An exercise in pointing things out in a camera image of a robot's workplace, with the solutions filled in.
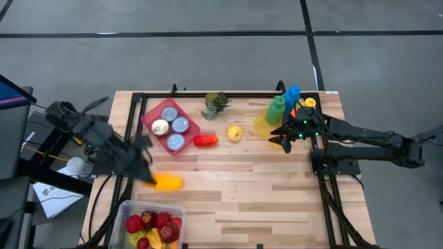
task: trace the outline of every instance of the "red fruit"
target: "red fruit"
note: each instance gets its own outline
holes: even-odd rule
[[[181,229],[181,219],[180,217],[175,217],[172,219],[172,222],[174,222],[175,224],[177,224],[177,226],[179,227],[179,229]]]
[[[149,231],[155,226],[156,218],[157,214],[153,211],[144,211],[141,214],[141,220],[143,221],[143,227],[145,230]]]
[[[172,243],[179,237],[180,229],[174,222],[168,222],[160,229],[160,238],[164,243]]]
[[[150,247],[150,240],[141,238],[137,241],[137,249],[148,249]]]
[[[143,221],[137,214],[130,216],[126,220],[126,231],[130,233],[138,232],[143,228]]]
[[[168,222],[171,222],[171,214],[161,212],[157,215],[157,219],[155,220],[155,227],[161,229]]]

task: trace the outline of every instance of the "strawberry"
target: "strawberry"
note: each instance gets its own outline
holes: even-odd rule
[[[179,227],[179,229],[181,229],[181,219],[180,217],[175,217],[172,219],[172,222],[174,222],[175,224],[177,224],[177,226]]]
[[[130,233],[138,232],[143,229],[143,222],[141,220],[141,217],[137,214],[130,216],[126,220],[126,231]]]
[[[174,222],[168,222],[160,229],[160,238],[164,243],[172,243],[179,237],[180,229]]]
[[[168,222],[171,222],[171,214],[167,212],[161,212],[157,215],[157,219],[155,220],[155,227],[159,230]]]

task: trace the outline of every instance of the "gray floor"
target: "gray floor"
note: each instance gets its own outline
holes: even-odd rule
[[[443,2],[307,0],[313,30],[443,30]],[[14,0],[0,33],[303,30],[299,1]],[[443,36],[315,37],[326,90],[348,121],[405,136],[443,123]],[[79,108],[116,90],[316,90],[305,37],[0,39],[0,73],[31,85],[39,104]],[[94,110],[107,114],[111,102]],[[443,157],[426,166],[361,162],[375,237],[384,248],[441,248]],[[87,200],[37,229],[40,248],[78,242]]]

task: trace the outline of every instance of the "succulent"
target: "succulent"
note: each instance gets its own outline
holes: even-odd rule
[[[208,93],[206,94],[206,105],[213,103],[219,95],[216,93]]]
[[[201,111],[201,115],[207,120],[213,120],[217,115],[217,107],[215,104],[210,103],[208,104],[208,112]]]
[[[230,100],[224,95],[223,92],[220,93],[208,93],[206,94],[206,106],[208,107],[208,112],[201,112],[202,116],[207,120],[212,120],[215,118],[216,114],[223,111],[225,107],[229,107],[228,103]]]

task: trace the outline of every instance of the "robotic arm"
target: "robotic arm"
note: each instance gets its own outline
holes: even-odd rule
[[[323,135],[345,144],[362,142],[375,146],[345,147],[337,142],[329,142],[323,150],[323,163],[330,167],[337,166],[345,159],[386,160],[411,169],[424,165],[422,146],[412,138],[405,138],[393,131],[380,132],[353,127],[346,121],[320,114],[311,107],[302,107],[295,118],[288,116],[286,119],[280,128],[271,132],[278,137],[269,139],[270,142],[282,145],[286,153],[291,151],[291,141]]]
[[[148,136],[135,138],[134,142],[123,141],[114,132],[112,126],[101,116],[87,114],[87,111],[102,104],[108,98],[96,100],[86,106],[82,112],[77,111],[69,102],[54,102],[45,113],[46,119],[62,131],[71,132],[82,142],[98,148],[103,157],[89,157],[94,164],[93,174],[121,174],[142,181],[156,184],[149,169],[152,157],[147,151],[152,146]],[[149,160],[145,160],[145,150]]]

